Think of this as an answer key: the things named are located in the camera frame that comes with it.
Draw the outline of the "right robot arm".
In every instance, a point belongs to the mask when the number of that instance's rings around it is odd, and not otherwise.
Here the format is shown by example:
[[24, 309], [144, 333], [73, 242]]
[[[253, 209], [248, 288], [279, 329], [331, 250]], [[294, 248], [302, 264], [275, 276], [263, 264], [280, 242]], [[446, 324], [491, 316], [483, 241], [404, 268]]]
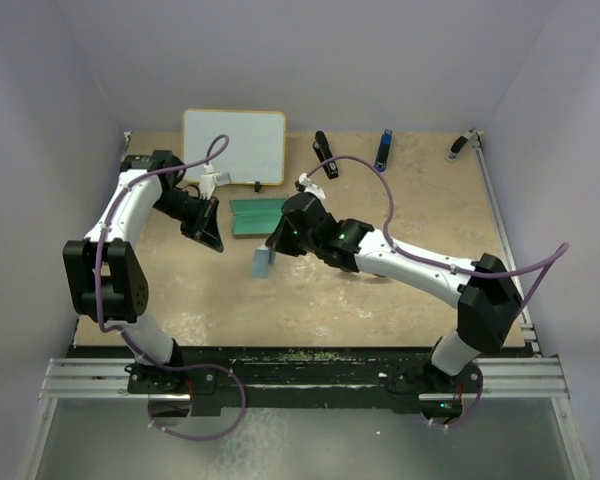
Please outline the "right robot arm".
[[421, 248], [409, 252], [408, 244], [388, 240], [369, 223], [335, 219], [309, 193], [284, 202], [265, 245], [292, 257], [312, 254], [346, 273], [398, 281], [455, 309], [456, 326], [434, 346], [424, 369], [426, 383], [436, 391], [449, 390], [478, 356], [500, 353], [521, 308], [521, 295], [498, 257], [471, 260]]

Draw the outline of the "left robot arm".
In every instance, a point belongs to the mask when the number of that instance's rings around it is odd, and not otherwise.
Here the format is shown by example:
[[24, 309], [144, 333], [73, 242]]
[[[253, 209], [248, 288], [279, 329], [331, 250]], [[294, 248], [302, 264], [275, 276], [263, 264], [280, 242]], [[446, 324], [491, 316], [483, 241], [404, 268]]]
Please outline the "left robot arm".
[[230, 177], [210, 164], [190, 195], [180, 183], [187, 166], [170, 150], [128, 155], [98, 223], [62, 252], [71, 300], [103, 333], [120, 335], [134, 354], [127, 366], [133, 384], [174, 392], [187, 383], [182, 351], [149, 313], [149, 283], [134, 246], [152, 210], [180, 224], [181, 234], [214, 251], [224, 249], [214, 191]]

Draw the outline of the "green lined glasses case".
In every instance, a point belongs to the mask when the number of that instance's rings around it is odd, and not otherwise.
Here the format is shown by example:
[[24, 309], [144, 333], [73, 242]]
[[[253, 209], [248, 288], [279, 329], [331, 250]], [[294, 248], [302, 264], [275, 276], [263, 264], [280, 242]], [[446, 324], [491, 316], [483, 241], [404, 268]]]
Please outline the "green lined glasses case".
[[239, 237], [267, 237], [281, 219], [281, 208], [286, 197], [232, 199], [232, 235]]

